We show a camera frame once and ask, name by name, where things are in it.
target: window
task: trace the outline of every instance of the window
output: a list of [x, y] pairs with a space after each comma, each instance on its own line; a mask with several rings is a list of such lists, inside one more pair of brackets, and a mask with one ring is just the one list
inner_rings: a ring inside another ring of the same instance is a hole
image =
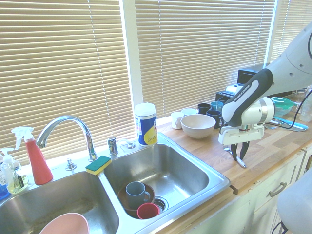
[[[95, 147], [135, 136], [118, 0], [0, 1], [0, 146], [11, 129], [42, 129], [61, 115], [89, 127]], [[86, 149], [65, 122], [48, 137], [46, 159]], [[29, 163], [25, 144], [12, 154]]]
[[272, 35], [273, 48], [271, 62], [312, 21], [311, 0], [279, 0], [278, 4], [279, 7], [275, 16], [277, 21]]
[[263, 63], [274, 0], [136, 0], [143, 99], [157, 117], [212, 101]]

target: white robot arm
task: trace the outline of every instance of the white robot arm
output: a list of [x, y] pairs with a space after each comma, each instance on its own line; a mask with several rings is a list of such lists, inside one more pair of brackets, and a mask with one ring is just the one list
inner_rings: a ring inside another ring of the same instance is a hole
[[229, 125], [220, 129], [219, 142], [231, 145], [233, 159], [243, 143], [243, 159], [249, 141], [261, 139], [263, 123], [274, 117], [274, 104], [266, 96], [292, 91], [312, 84], [312, 22], [290, 43], [287, 49], [266, 68], [254, 75], [222, 109]]
[[[311, 84], [312, 22], [276, 60], [253, 76], [225, 103], [222, 117], [230, 126], [220, 130], [219, 142], [237, 147], [237, 143], [261, 139], [264, 129], [260, 124], [274, 116], [273, 104], [266, 96]], [[292, 233], [312, 233], [312, 169], [281, 192], [277, 208], [283, 224]]]
[[242, 118], [243, 113], [261, 98], [311, 85], [311, 37], [312, 22], [295, 37], [276, 60], [254, 75], [232, 99], [225, 103], [222, 109], [224, 121], [232, 127], [246, 125]]

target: stainless steel sink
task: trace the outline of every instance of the stainless steel sink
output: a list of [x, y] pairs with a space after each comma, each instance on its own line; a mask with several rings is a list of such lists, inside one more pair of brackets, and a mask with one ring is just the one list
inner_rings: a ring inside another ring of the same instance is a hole
[[14, 196], [0, 206], [0, 234], [39, 234], [59, 215], [84, 215], [90, 233], [115, 234], [119, 218], [97, 176], [79, 172]]
[[104, 173], [116, 195], [128, 183], [140, 181], [150, 185], [170, 207], [205, 189], [209, 183], [203, 170], [172, 147], [161, 144], [117, 158]]
[[[118, 148], [112, 163], [98, 176], [85, 172], [88, 157], [73, 159], [52, 170], [54, 179], [42, 186], [0, 202], [0, 234], [38, 234], [55, 217], [77, 212], [84, 215], [90, 234], [156, 233], [230, 185], [230, 181], [168, 139], [158, 134], [158, 144], [144, 148]], [[109, 156], [108, 151], [98, 156]], [[129, 216], [117, 193], [129, 182], [150, 185], [163, 204], [156, 217], [140, 220]]]

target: wooden countertop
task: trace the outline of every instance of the wooden countertop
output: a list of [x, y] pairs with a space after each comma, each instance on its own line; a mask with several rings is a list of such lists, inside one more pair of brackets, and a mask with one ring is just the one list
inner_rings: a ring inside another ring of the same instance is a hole
[[247, 169], [243, 169], [233, 160], [231, 154], [223, 150], [223, 146], [218, 142], [217, 129], [203, 139], [191, 138], [182, 129], [173, 129], [171, 123], [158, 127], [158, 131], [229, 178], [234, 193], [239, 194], [267, 172], [312, 143], [312, 123], [304, 124], [309, 127], [305, 132], [282, 128], [266, 129], [261, 140], [250, 142], [244, 157]]

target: green and yellow sponge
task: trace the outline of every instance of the green and yellow sponge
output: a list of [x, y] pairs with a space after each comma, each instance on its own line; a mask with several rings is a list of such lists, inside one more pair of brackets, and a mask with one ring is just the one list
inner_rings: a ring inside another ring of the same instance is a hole
[[96, 176], [111, 163], [112, 160], [109, 157], [101, 156], [97, 160], [91, 162], [88, 166], [86, 166], [86, 172]]

